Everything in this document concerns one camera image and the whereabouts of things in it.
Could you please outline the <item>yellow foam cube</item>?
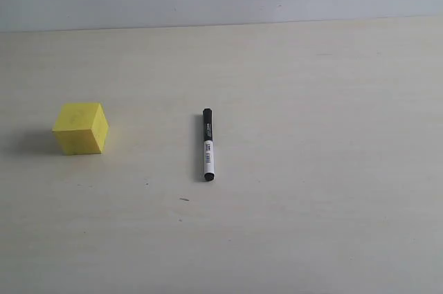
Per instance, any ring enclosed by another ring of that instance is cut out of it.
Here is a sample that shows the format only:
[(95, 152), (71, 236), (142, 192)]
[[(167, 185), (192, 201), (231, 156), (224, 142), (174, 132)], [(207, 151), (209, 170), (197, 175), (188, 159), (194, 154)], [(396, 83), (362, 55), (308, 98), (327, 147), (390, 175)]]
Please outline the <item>yellow foam cube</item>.
[(108, 130), (99, 102), (64, 104), (52, 128), (65, 155), (101, 154)]

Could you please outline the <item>black and white marker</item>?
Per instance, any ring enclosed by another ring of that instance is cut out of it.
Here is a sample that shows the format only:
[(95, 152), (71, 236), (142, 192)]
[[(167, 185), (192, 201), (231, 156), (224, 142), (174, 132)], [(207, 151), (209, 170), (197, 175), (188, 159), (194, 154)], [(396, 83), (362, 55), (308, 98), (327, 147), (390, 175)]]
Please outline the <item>black and white marker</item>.
[(206, 108), (202, 115), (204, 123), (204, 179), (212, 181), (215, 178), (213, 112), (210, 108)]

